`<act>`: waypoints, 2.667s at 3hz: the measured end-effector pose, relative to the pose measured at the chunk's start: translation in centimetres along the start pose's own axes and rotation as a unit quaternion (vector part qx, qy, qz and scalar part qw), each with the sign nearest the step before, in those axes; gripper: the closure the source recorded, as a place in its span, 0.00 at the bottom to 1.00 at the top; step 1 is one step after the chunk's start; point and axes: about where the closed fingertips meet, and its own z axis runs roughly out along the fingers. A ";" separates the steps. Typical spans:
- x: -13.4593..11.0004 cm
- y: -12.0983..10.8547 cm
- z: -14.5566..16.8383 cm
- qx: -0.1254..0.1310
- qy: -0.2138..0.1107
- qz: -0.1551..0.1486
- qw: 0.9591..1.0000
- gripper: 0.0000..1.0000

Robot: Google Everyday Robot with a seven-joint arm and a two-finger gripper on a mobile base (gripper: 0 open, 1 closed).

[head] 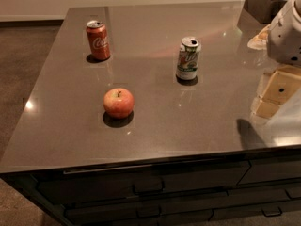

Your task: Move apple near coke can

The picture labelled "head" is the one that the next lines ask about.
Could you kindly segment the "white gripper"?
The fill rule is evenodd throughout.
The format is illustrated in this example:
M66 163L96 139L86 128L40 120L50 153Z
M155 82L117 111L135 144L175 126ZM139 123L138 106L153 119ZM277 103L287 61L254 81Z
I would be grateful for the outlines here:
M301 88L301 0L288 0L270 23L267 54L282 64L264 73L251 111L270 119Z

